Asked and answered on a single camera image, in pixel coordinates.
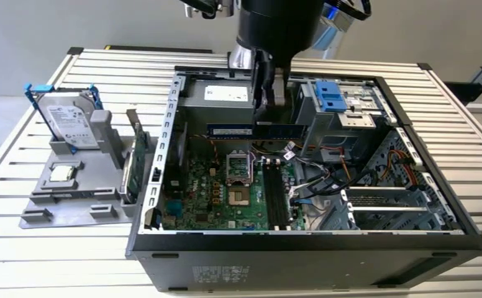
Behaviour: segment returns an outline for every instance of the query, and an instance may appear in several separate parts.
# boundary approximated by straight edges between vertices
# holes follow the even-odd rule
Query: case label sticker
[[[194,278],[198,283],[246,282],[250,266],[194,266]]]

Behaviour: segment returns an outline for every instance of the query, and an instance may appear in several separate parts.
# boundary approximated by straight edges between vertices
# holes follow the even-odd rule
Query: power supply label
[[[240,86],[207,86],[206,101],[248,101],[248,88]]]

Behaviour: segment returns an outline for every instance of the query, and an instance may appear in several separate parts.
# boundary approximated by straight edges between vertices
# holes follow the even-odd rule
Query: hard drive label
[[[73,106],[48,106],[47,109],[64,141],[77,149],[96,148],[97,141],[83,110]]]

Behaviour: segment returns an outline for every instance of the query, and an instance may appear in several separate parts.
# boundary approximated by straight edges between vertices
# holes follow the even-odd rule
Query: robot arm
[[[234,0],[182,0],[187,16],[202,13],[206,19],[234,14]],[[236,0],[239,30],[236,43],[248,49],[252,63],[252,97],[256,121],[275,122],[277,109],[287,108],[289,72],[293,57],[311,46],[322,20],[339,27],[353,19],[365,20],[371,15],[370,1],[362,0],[363,12],[351,0]],[[337,23],[335,12],[343,12]]]

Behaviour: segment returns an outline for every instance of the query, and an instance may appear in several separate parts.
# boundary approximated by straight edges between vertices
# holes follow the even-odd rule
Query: blue drive bay latch
[[[342,97],[339,85],[335,82],[317,81],[315,93],[322,103],[321,109],[325,112],[345,112],[349,108]]]

